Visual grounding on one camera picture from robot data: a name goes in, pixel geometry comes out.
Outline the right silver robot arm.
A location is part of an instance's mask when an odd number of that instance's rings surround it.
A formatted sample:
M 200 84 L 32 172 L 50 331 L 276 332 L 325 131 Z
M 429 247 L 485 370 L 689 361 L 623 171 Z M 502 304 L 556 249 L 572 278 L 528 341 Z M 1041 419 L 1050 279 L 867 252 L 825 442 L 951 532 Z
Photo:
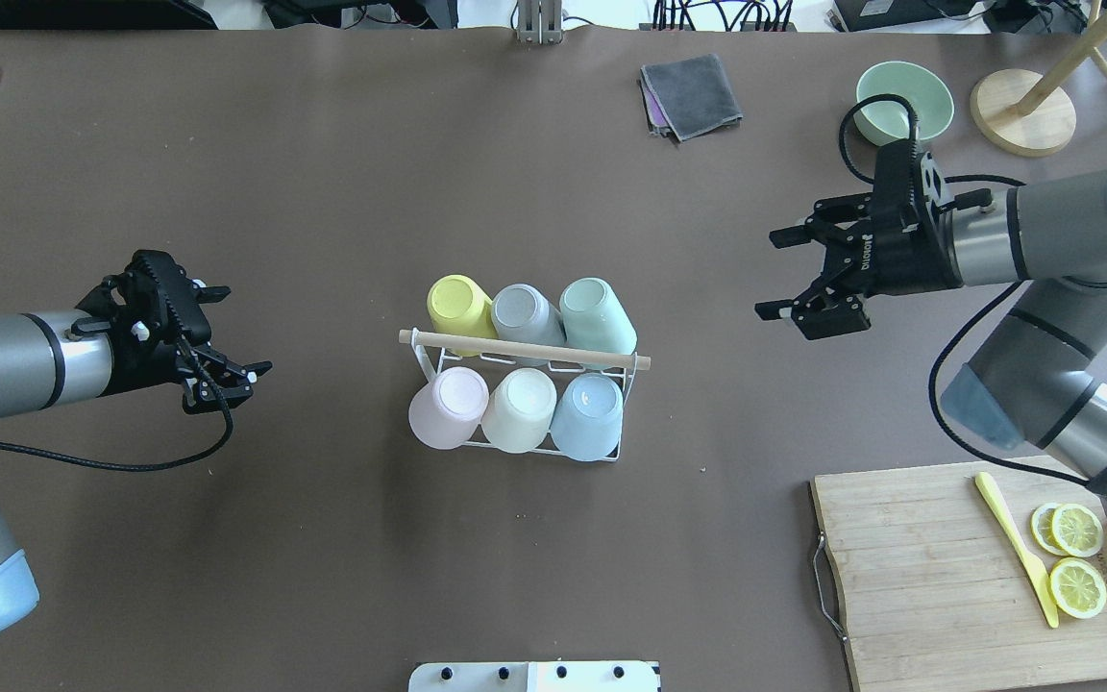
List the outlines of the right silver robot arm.
M 1107 384 L 1089 371 L 1107 345 L 1107 171 L 953 194 L 921 144 L 898 140 L 878 149 L 871 192 L 819 200 L 770 240 L 823 245 L 813 285 L 755 307 L 808 340 L 867 330 L 875 295 L 1018 287 L 934 404 L 993 446 L 1049 452 L 1107 500 Z

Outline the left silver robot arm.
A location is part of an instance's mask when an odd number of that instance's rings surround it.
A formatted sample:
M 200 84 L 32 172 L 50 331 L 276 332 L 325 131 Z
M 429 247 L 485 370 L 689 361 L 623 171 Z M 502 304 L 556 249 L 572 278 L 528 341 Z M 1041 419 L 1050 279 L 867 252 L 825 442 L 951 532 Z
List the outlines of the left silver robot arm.
M 166 384 L 182 389 L 185 413 L 218 413 L 223 431 L 207 450 L 176 459 L 128 464 L 0 441 L 1 453 L 87 469 L 153 473 L 218 452 L 234 432 L 234 407 L 252 397 L 269 360 L 234 362 L 213 347 L 204 307 L 226 285 L 204 285 L 161 250 L 139 249 L 68 310 L 0 314 L 0 420 Z M 25 548 L 0 507 L 0 631 L 37 608 L 39 590 Z

